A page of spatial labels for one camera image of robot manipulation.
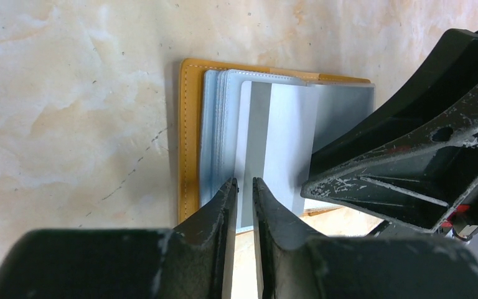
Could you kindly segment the tan leather card holder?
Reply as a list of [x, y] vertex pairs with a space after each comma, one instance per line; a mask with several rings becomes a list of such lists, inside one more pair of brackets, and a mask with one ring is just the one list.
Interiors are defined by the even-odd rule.
[[353, 88], [375, 86], [368, 79], [330, 74], [315, 74], [263, 66], [231, 64], [188, 58], [179, 72], [179, 170], [178, 219], [184, 222], [212, 198], [203, 195], [209, 182], [211, 159], [205, 158], [213, 141], [213, 116], [221, 97], [238, 93], [232, 87], [232, 77], [253, 75], [256, 80], [281, 79], [296, 83], [347, 85]]

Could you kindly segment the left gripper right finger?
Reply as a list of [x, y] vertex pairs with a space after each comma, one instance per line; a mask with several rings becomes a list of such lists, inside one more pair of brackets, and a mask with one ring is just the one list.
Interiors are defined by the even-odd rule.
[[253, 179], [261, 298], [478, 298], [478, 261], [442, 237], [328, 237]]

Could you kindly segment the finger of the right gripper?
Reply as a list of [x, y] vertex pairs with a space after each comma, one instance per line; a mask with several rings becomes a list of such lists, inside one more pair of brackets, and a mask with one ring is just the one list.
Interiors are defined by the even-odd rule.
[[315, 176], [430, 121], [478, 83], [478, 31], [448, 29], [408, 81], [357, 126], [312, 155]]
[[464, 201], [478, 199], [478, 84], [419, 127], [321, 167], [301, 195], [435, 232]]

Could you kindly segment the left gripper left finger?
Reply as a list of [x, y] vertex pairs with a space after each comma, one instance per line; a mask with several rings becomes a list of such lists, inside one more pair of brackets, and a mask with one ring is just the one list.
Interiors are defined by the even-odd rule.
[[0, 298], [229, 298], [238, 186], [172, 229], [39, 229], [0, 266]]

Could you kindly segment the silver striped card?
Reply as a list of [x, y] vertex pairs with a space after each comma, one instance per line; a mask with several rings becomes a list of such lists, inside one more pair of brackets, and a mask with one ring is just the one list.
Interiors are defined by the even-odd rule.
[[262, 178], [292, 213], [303, 213], [300, 189], [308, 176], [317, 104], [310, 85], [242, 83], [235, 159], [238, 233], [253, 228], [253, 178]]

